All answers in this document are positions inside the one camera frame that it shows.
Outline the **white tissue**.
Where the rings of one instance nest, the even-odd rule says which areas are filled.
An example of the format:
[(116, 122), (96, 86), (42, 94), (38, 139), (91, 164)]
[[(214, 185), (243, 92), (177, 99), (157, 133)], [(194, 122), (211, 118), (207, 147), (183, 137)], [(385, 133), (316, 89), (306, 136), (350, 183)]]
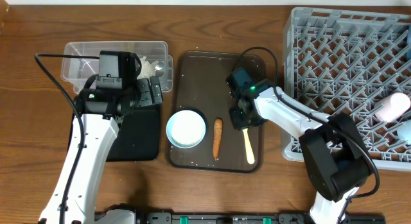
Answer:
[(164, 73), (163, 66), (158, 60), (153, 62), (147, 61), (147, 57), (141, 58), (142, 69), (137, 79), (150, 78), (151, 76), (162, 76)]

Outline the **orange carrot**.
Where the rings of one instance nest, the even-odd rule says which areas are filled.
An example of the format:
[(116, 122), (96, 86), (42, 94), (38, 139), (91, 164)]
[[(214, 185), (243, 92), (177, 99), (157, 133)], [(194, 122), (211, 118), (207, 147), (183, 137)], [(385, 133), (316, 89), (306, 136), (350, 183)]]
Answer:
[(216, 119), (213, 128), (213, 158), (218, 159), (220, 145), (222, 141), (222, 131), (223, 131), (223, 121), (221, 119)]

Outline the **pale yellow plastic spoon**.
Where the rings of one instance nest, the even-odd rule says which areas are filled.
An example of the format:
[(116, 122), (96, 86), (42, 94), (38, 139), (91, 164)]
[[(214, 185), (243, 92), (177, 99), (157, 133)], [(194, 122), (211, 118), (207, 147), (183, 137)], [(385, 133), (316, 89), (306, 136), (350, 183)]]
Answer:
[(242, 132), (243, 132), (243, 138), (244, 138), (244, 144), (245, 144), (245, 154), (246, 154), (247, 162), (249, 164), (253, 164), (255, 163), (255, 157), (254, 157), (254, 152), (252, 150), (252, 146), (250, 143), (248, 129), (245, 128), (242, 130)]

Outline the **light blue bowl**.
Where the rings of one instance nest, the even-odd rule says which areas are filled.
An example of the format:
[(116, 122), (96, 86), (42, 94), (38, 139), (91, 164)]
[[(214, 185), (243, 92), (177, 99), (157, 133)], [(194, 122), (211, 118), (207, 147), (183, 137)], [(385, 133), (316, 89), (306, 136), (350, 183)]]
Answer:
[(172, 146), (193, 148), (205, 136), (206, 122), (193, 110), (181, 110), (173, 114), (166, 124), (166, 136)]

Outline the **pink plastic cup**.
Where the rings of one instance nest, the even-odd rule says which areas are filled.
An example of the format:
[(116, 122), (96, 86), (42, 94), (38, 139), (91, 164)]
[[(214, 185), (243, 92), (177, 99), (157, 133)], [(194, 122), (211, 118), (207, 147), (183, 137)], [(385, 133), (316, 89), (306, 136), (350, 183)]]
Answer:
[(395, 92), (377, 102), (375, 107), (380, 107), (375, 113), (376, 118), (391, 123), (410, 108), (410, 98), (402, 92)]

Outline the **light blue plastic cup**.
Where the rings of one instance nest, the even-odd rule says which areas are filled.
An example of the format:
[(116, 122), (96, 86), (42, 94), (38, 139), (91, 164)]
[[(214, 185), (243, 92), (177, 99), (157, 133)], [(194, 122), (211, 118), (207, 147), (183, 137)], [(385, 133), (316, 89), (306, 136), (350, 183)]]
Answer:
[(397, 130), (399, 140), (411, 144), (411, 120), (405, 121)]

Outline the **dark blue plate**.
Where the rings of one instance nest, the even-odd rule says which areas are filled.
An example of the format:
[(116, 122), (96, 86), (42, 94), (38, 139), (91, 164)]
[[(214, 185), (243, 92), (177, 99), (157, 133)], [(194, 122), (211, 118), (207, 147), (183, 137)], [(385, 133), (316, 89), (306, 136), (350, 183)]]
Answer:
[[(407, 45), (411, 46), (411, 32), (410, 31), (408, 31), (408, 35), (407, 35)], [(410, 59), (411, 59), (411, 49), (407, 51), (407, 60), (410, 60)]]

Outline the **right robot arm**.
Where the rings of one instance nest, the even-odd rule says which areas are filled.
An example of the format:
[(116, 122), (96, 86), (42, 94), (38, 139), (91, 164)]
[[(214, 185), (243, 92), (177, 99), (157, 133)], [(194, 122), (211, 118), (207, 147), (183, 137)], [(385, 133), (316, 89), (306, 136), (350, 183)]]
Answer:
[(309, 215), (313, 223), (343, 223), (358, 189), (378, 170), (350, 115), (313, 110), (285, 94), (268, 79), (255, 80), (244, 68), (226, 79), (236, 105), (229, 111), (237, 130), (280, 126), (299, 141), (306, 171), (317, 194)]

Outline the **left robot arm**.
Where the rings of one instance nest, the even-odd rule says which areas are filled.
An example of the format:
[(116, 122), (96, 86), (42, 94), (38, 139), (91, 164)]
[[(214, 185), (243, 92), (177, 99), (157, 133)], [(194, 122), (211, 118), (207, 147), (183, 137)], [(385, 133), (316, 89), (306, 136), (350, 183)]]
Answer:
[(67, 156), (39, 223), (141, 223), (138, 211), (120, 204), (95, 218), (107, 160), (153, 160), (159, 153), (162, 103), (157, 76), (91, 76), (75, 99)]

